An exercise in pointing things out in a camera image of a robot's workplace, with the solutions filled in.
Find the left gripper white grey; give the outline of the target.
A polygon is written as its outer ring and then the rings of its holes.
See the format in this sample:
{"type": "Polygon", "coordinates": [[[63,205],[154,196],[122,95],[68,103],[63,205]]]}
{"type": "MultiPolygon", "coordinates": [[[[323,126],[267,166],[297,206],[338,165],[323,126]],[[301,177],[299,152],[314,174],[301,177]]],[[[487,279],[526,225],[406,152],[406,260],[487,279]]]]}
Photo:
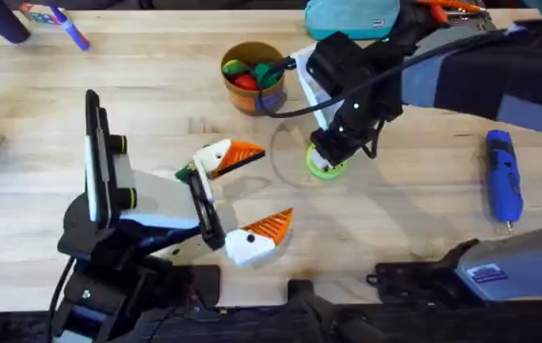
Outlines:
{"type": "Polygon", "coordinates": [[[237,266],[262,258],[285,238],[293,208],[225,234],[200,174],[213,180],[265,154],[253,143],[224,139],[194,154],[196,170],[186,170],[184,180],[137,171],[122,155],[114,159],[113,178],[106,181],[87,160],[85,190],[66,209],[58,251],[97,267],[127,267],[199,236],[213,251],[225,245],[237,266]]]}

